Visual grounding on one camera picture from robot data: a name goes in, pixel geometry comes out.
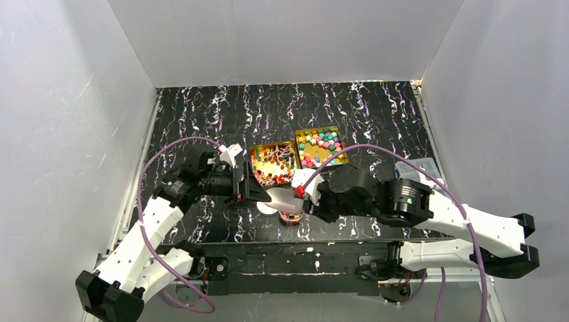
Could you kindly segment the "round white jar lid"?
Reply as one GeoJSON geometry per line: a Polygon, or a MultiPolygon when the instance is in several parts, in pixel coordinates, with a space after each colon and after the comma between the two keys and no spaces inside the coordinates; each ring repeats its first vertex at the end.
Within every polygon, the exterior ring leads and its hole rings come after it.
{"type": "Polygon", "coordinates": [[[273,215],[278,213],[277,209],[269,207],[266,203],[263,203],[263,202],[257,202],[256,206],[257,206],[257,209],[259,210],[259,212],[261,212],[261,214],[263,214],[265,216],[270,217],[270,216],[273,216],[273,215]]]}

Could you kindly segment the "clear round jar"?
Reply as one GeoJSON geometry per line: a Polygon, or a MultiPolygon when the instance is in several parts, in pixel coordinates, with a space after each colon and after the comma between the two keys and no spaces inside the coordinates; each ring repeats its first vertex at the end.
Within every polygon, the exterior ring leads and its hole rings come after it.
{"type": "Polygon", "coordinates": [[[287,213],[285,211],[279,212],[280,222],[285,227],[298,226],[301,223],[302,218],[303,218],[302,213],[292,214],[292,213],[287,213]]]}

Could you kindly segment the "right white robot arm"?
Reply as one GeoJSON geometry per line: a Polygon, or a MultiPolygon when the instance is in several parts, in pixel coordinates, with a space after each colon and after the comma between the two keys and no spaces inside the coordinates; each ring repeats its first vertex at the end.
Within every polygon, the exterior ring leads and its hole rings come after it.
{"type": "Polygon", "coordinates": [[[393,241],[367,269],[379,279],[427,268],[477,268],[498,278],[518,279],[540,265],[538,249],[526,239],[535,231],[526,213],[500,217],[459,204],[408,178],[381,181],[352,165],[324,178],[315,170],[294,177],[306,213],[331,223],[344,215],[369,217],[391,227],[438,231],[444,241],[393,241]]]}

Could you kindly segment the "tin of lollipops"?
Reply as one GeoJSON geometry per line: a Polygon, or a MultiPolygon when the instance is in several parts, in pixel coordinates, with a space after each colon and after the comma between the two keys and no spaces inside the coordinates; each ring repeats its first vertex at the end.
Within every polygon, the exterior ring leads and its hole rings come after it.
{"type": "Polygon", "coordinates": [[[293,141],[252,146],[249,153],[254,176],[262,186],[290,184],[300,167],[293,141]]]}

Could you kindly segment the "clear plastic scoop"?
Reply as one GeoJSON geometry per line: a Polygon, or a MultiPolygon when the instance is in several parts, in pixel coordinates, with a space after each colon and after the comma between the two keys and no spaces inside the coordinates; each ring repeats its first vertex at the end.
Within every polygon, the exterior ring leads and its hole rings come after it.
{"type": "Polygon", "coordinates": [[[300,214],[303,212],[304,200],[297,198],[294,190],[283,187],[272,187],[266,192],[271,198],[270,202],[265,203],[267,207],[290,214],[300,214]]]}

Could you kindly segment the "tin of star candies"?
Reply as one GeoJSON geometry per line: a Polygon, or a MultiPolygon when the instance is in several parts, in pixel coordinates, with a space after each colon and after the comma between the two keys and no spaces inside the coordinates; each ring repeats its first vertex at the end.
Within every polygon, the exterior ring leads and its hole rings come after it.
{"type": "Polygon", "coordinates": [[[337,126],[299,129],[295,132],[295,143],[301,168],[316,169],[328,159],[330,167],[348,163],[346,153],[333,156],[346,147],[337,126]]]}

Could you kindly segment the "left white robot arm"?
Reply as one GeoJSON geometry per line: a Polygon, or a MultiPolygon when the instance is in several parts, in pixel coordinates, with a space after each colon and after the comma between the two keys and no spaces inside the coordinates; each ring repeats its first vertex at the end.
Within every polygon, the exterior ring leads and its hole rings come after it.
{"type": "Polygon", "coordinates": [[[231,208],[271,200],[239,144],[201,152],[169,170],[146,206],[138,207],[139,219],[120,244],[92,272],[77,277],[84,311],[101,321],[137,321],[150,298],[187,275],[203,255],[201,250],[185,241],[164,256],[156,249],[204,196],[225,197],[231,208]]]}

